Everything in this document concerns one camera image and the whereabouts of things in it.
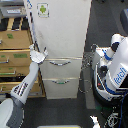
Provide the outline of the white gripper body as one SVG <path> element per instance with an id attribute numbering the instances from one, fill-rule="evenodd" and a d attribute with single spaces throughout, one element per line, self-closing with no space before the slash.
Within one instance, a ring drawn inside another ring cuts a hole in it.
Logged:
<path id="1" fill-rule="evenodd" d="M 45 60 L 46 56 L 43 53 L 33 50 L 30 52 L 30 58 L 33 62 L 40 64 Z"/>

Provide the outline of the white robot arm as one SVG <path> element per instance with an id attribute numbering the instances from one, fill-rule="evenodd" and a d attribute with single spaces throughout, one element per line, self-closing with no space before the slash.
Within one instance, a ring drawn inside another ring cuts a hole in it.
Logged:
<path id="1" fill-rule="evenodd" d="M 39 64 L 48 56 L 47 49 L 38 52 L 30 46 L 29 74 L 20 84 L 14 86 L 10 92 L 11 97 L 0 104 L 0 128 L 21 128 L 24 120 L 24 105 L 38 76 Z"/>

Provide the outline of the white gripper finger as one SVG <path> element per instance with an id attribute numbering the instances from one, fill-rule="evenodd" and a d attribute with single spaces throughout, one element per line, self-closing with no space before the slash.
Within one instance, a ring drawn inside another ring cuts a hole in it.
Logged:
<path id="1" fill-rule="evenodd" d="M 45 57 L 47 57 L 48 56 L 48 51 L 47 51 L 47 48 L 46 47 L 44 47 L 44 50 L 43 50 L 43 55 L 45 56 Z"/>
<path id="2" fill-rule="evenodd" d="M 30 51 L 34 51 L 34 50 L 35 50 L 34 44 L 30 45 L 30 46 L 29 46 L 29 49 L 30 49 Z"/>

